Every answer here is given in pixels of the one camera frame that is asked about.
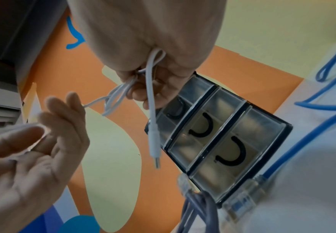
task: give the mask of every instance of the cable connector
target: cable connector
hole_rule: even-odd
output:
[[[266,195],[267,180],[259,175],[245,181],[222,205],[231,223],[238,223]]]
[[[149,150],[150,156],[154,159],[154,165],[156,169],[160,168],[160,134],[158,131],[158,125],[155,122],[150,122],[149,131]]]

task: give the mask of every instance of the compartment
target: compartment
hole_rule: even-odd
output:
[[[211,141],[223,124],[245,103],[221,88],[184,126],[168,152],[188,168],[201,150]]]
[[[250,107],[202,161],[191,179],[219,201],[284,127],[285,124]]]
[[[196,76],[192,77],[174,98],[157,115],[161,146],[164,147],[185,114],[213,85]]]

